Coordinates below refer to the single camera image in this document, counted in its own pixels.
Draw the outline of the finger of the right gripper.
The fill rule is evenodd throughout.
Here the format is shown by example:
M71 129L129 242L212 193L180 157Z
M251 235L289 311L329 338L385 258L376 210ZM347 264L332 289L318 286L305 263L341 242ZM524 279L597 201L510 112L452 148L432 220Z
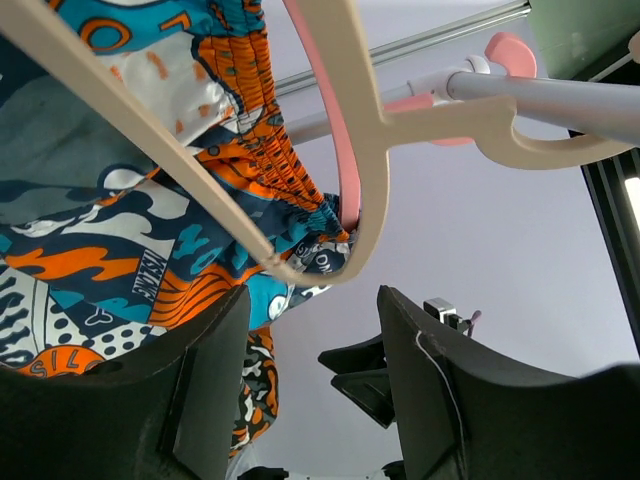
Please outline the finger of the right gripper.
M335 374L357 373L387 367L381 334L357 344L321 352L318 361Z
M391 384L386 369L335 375L331 385L375 423L389 428L395 421Z

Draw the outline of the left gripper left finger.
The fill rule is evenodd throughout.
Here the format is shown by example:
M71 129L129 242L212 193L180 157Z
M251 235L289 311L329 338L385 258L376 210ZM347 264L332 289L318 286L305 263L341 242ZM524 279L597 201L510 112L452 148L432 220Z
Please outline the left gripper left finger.
M245 287L80 376L1 373L5 479L221 479L248 334Z

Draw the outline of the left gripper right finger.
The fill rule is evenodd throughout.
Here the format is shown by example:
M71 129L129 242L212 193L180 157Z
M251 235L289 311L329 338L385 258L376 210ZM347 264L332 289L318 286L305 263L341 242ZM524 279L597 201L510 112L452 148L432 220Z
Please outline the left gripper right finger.
M572 378L502 355L395 288L377 296L410 479L635 479L639 369Z

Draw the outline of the orange black camouflage shorts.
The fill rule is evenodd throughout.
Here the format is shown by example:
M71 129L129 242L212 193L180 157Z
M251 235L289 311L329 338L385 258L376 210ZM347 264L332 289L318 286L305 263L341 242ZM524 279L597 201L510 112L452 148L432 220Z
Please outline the orange black camouflage shorts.
M229 458L263 435L279 413L279 375L269 327L250 331L241 374Z

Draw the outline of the beige wooden hanger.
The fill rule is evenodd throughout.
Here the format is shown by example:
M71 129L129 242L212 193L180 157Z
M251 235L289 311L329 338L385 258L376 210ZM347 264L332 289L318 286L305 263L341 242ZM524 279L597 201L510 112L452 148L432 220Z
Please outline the beige wooden hanger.
M426 98L382 106L363 27L351 1L290 1L287 10L318 80L334 138L342 189L357 186L359 236L344 267L326 276L286 265L271 242L201 164L98 61L60 17L40 1L5 1L1 31L169 173L273 276L298 285L332 285L356 277L386 220L389 150L470 137L491 161L522 170L582 166L626 151L627 144L582 128L574 138L545 141L515 129L524 109L511 96L432 107Z

